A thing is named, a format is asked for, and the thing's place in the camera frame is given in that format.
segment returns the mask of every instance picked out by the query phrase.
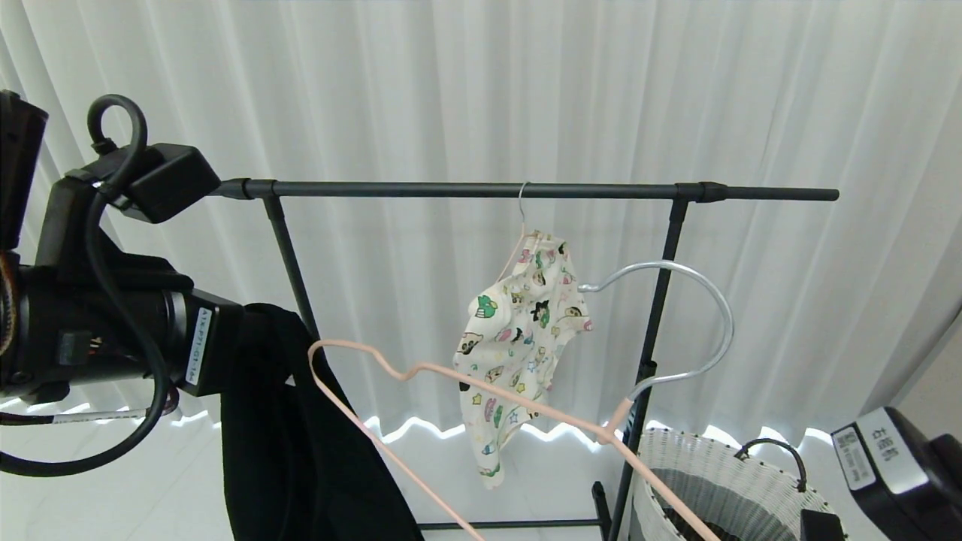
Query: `white baby clothes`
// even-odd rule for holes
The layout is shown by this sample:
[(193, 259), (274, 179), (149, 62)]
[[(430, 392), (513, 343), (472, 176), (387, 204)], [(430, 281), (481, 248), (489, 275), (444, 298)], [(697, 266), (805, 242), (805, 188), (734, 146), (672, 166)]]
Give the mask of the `white baby clothes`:
[[(511, 275), (479, 295), (454, 354), (454, 368), (536, 402), (547, 402), (565, 344), (592, 323), (568, 245), (536, 231)], [(461, 411), (487, 488), (504, 479), (500, 450), (538, 413), (460, 384)]]

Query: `beige wall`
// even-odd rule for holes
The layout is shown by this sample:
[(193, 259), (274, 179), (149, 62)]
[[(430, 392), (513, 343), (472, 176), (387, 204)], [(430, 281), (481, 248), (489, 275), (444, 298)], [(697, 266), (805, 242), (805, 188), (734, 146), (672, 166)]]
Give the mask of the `beige wall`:
[(962, 440), (962, 315), (916, 377), (894, 406), (929, 438), (949, 433)]

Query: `laundry basket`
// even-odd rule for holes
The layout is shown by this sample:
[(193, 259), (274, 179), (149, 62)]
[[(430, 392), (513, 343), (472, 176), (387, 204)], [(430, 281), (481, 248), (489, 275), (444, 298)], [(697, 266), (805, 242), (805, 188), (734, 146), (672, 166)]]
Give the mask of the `laundry basket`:
[[(795, 458), (799, 477), (748, 456), (748, 448), (771, 443)], [(638, 455), (722, 541), (798, 541), (801, 510), (834, 513), (808, 485), (797, 451), (767, 438), (740, 450), (696, 434), (646, 431)], [(637, 478), (634, 507), (645, 541), (700, 540), (681, 517)]]

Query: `black horizontal bar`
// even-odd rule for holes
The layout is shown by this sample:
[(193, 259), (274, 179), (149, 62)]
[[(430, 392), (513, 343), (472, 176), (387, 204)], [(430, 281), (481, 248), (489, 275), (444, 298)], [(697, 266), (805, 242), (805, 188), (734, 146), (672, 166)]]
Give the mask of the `black horizontal bar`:
[[(224, 181), (214, 194), (236, 199), (280, 197), (518, 197), (520, 183), (458, 182), (280, 182), (269, 179)], [(724, 199), (834, 201), (838, 190), (815, 188), (728, 187), (715, 182), (680, 184), (535, 184), (524, 185), (525, 198), (550, 199), (687, 199), (708, 203)]]
[[(598, 519), (571, 519), (571, 520), (551, 520), (551, 521), (494, 521), (494, 522), (472, 522), (476, 529), (513, 529), (513, 528), (597, 528), (600, 525)], [(421, 531), (433, 529), (461, 529), (461, 525), (456, 522), (438, 522), (419, 524)]]

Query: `marble floor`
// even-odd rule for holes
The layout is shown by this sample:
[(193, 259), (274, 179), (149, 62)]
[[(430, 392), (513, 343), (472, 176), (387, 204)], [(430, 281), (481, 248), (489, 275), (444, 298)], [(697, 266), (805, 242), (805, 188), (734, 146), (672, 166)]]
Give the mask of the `marble floor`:
[[(90, 455), (122, 439), (129, 421), (4, 427), (0, 448), (34, 459)], [(475, 477), (464, 433), (443, 439), (429, 427), (411, 426), (392, 437), (392, 448), (454, 508), (472, 521), (593, 518), (591, 486), (600, 480), (614, 503), (620, 461), (572, 433), (524, 432), (505, 452), (507, 478), (494, 491)], [(883, 537), (848, 496), (831, 447), (808, 438), (802, 455), (809, 477), (842, 516), (850, 539)], [(784, 462), (782, 451), (762, 450)], [(421, 522), (446, 516), (413, 483), (397, 476)], [(204, 416), (164, 421), (147, 441), (120, 461), (95, 472), (60, 479), (0, 477), (0, 539), (4, 541), (228, 541), (231, 533), (221, 495), (220, 430)], [(490, 541), (596, 540), (596, 528), (483, 530)], [(429, 541), (467, 539), (460, 531), (431, 531)]]

